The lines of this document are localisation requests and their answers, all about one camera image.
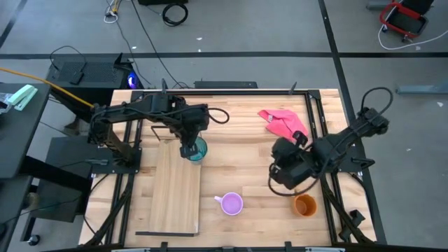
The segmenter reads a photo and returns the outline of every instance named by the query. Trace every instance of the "white cable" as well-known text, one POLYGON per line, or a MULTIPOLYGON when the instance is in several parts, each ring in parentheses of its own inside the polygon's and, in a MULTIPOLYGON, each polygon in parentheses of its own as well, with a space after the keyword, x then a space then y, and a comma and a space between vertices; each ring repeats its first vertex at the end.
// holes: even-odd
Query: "white cable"
POLYGON ((384 27, 384 24, 381 26, 381 28, 378 31, 378 42, 381 45, 381 47, 386 49, 386 50, 399 50, 399 49, 403 49, 403 48, 410 47, 410 46, 417 46, 417 45, 425 44, 427 42, 431 42, 431 41, 434 41, 436 39, 440 39, 440 38, 442 38, 443 36, 445 36, 448 33, 448 30, 447 30, 446 32, 442 33, 441 35, 436 36, 435 38, 432 38, 432 39, 428 39, 427 41, 422 41, 422 42, 418 42, 418 43, 411 43, 409 45, 404 45, 404 46, 400 46, 400 47, 397 47, 397 48, 387 48, 386 46, 383 45, 383 43, 381 42, 381 37, 379 36, 381 34, 381 32, 382 32, 383 27, 384 27))
POLYGON ((117 22, 117 21, 118 21, 118 15, 116 15, 113 11, 111 11, 112 5, 113 5, 113 3, 114 3, 115 1, 116 1, 116 0, 112 0, 112 2, 109 3, 109 1, 106 0, 107 4, 109 5, 109 6, 106 8, 106 13, 104 14, 104 19, 103 19, 103 21, 104 21, 106 24, 113 24, 114 22, 117 22), (111 15, 112 17, 114 17, 115 19, 112 20, 112 21, 107 21, 106 18, 107 18, 107 15, 108 15, 108 14, 111 15))
POLYGON ((117 21, 118 21, 118 16, 117 16, 115 13, 110 12, 110 14, 111 14, 113 17, 115 17, 115 19, 112 20, 112 21, 107 21, 107 20, 106 20, 106 16, 104 16, 104 22, 105 22, 106 24, 113 24, 114 22, 117 22, 117 21))
MULTIPOLYGON (((386 17, 386 20, 389 19, 389 17, 391 16, 392 12, 393 12, 396 8, 397 8, 397 7, 393 7, 393 8, 392 8, 392 10, 389 12, 389 14, 388 14, 387 17, 386 17)), ((379 36, 379 35, 381 34, 382 30, 383 30, 383 27, 387 28, 387 26, 386 26, 385 24, 383 24, 383 25, 379 28, 379 31, 378 31, 378 42, 379 42, 379 44, 381 45, 381 47, 384 48, 384 49, 386 49, 386 50, 399 50, 399 49, 407 48, 407 47, 410 47, 410 46, 417 46, 417 45, 425 44, 425 43, 427 43, 427 42, 431 42, 431 41, 440 39, 440 38, 442 38, 443 36, 445 36, 445 35, 448 33, 448 30, 447 30, 446 32, 442 33, 441 35, 436 36, 435 38, 432 38, 432 39, 428 39, 427 41, 422 41, 422 42, 418 42, 418 43, 411 43, 411 44, 409 44, 409 45, 404 45, 404 46, 400 46, 400 47, 397 47, 397 48, 387 48, 386 46, 383 45, 383 43, 381 42, 381 37, 379 36)))

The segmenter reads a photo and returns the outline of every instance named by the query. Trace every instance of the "gray floor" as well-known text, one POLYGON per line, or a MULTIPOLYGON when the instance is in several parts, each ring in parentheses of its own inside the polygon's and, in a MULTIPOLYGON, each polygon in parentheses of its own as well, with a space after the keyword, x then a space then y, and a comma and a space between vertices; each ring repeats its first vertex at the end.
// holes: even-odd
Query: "gray floor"
MULTIPOLYGON (((18 5, 18 0, 0 2, 0 31, 18 5)), ((377 42, 378 12, 365 9, 366 0, 325 1, 340 52, 386 52, 377 42)), ((106 2, 102 0, 28 0, 1 54, 46 54, 71 45, 82 53, 119 53, 128 48, 115 24, 103 23, 106 2)), ((190 16, 181 27, 166 27, 160 17, 138 6, 143 22, 159 52, 292 51, 330 52, 317 1, 310 0, 190 0, 190 16)), ((428 14, 430 23, 416 42, 438 36, 447 27, 448 3, 435 2, 428 14)), ((119 22, 136 53, 152 53, 132 5, 123 1, 119 22)), ((389 47, 402 46, 392 33, 381 34, 389 47)), ((448 36, 433 43, 399 52, 447 52, 448 36)), ((61 53, 72 53, 70 50, 61 53)), ((156 59, 137 59, 141 72, 155 85, 165 78, 174 83, 156 59)), ((164 59, 171 73, 192 84, 209 81, 257 81, 260 88, 339 88, 332 58, 249 57, 164 59)), ((45 77, 47 59, 0 60, 0 66, 45 77)), ((342 59, 355 111, 362 94, 376 86, 431 85, 446 80, 448 59, 342 59)), ((5 83, 32 80, 0 73, 5 83)), ((382 107, 377 94, 368 104, 382 107)), ((391 128, 384 136, 364 141, 372 167, 374 188, 390 244, 448 248, 448 157, 445 128, 448 98, 395 96, 385 116, 391 128)), ((74 115, 49 101, 42 121, 59 130, 74 115)), ((40 124, 29 154, 44 160, 51 137, 61 134, 40 124)), ((58 223, 38 220, 34 232, 41 244, 29 247, 18 242, 26 216, 17 225, 9 251, 44 251, 74 247, 82 220, 58 223)))

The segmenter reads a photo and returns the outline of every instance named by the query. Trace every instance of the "pink cloth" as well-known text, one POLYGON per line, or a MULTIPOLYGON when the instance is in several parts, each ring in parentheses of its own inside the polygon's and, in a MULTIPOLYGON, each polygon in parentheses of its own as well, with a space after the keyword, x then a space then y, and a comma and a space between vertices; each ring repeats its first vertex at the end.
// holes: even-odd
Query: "pink cloth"
POLYGON ((295 143, 293 134, 296 131, 301 131, 305 136, 308 136, 308 130, 303 126, 297 114, 289 110, 269 110, 263 109, 258 112, 258 115, 265 119, 269 124, 266 129, 280 137, 285 137, 287 140, 295 143))

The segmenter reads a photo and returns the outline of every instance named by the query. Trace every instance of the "wooden tabletop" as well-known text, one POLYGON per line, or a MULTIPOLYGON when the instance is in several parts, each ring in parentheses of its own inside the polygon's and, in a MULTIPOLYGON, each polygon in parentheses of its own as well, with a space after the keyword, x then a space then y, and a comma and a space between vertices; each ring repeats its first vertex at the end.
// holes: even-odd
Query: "wooden tabletop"
MULTIPOLYGON (((336 89, 320 90, 329 133, 335 133, 347 126, 339 92, 336 89)), ((116 90, 112 105, 130 100, 131 90, 116 90)), ((136 231, 146 231, 149 226, 151 202, 157 151, 159 142, 151 132, 151 122, 143 124, 143 154, 141 169, 134 180, 132 202, 127 224, 126 247, 160 247, 168 242, 170 247, 217 247, 217 246, 284 246, 291 241, 293 246, 330 245, 330 236, 323 206, 320 185, 313 187, 309 194, 318 204, 312 217, 297 217, 290 210, 290 200, 270 192, 267 187, 268 166, 272 162, 271 148, 278 138, 265 129, 267 122, 257 113, 262 109, 289 109, 297 113, 299 119, 310 132, 305 98, 300 95, 195 95, 184 96, 188 104, 208 104, 209 107, 225 109, 230 121, 219 125, 210 120, 202 137, 208 143, 209 151, 202 163, 201 198, 199 211, 199 234, 196 237, 157 237, 136 236, 136 231), (244 200, 244 209, 238 216, 226 216, 214 199, 228 192, 239 193, 244 200)), ((317 120, 317 108, 313 102, 317 120)), ((217 120, 225 117, 219 111, 211 111, 217 120)), ((134 139, 135 125, 131 138, 134 139)), ((113 126, 115 133, 123 137, 125 123, 113 126)), ((98 175, 94 184, 103 175, 98 175)), ((91 194, 86 218, 97 230, 108 216, 116 175, 109 175, 91 194)), ((299 185, 304 188, 311 179, 299 185)), ((348 174, 339 174, 339 183, 347 212, 357 209, 366 220, 360 229, 375 240, 375 231, 363 188, 348 174)), ((287 192, 282 186, 273 183, 275 189, 287 192)), ((333 210, 337 232, 340 222, 333 210)), ((118 240, 121 216, 115 222, 114 241, 118 240)), ((92 237, 84 224, 79 243, 92 237)))

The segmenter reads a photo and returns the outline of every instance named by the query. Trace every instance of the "blue light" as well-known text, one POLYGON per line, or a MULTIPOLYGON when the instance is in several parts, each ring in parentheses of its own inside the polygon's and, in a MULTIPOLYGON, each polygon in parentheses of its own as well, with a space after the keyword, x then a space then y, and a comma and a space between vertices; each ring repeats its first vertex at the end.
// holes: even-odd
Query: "blue light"
POLYGON ((127 77, 127 86, 131 89, 137 88, 137 83, 139 82, 139 78, 134 72, 131 72, 127 77))

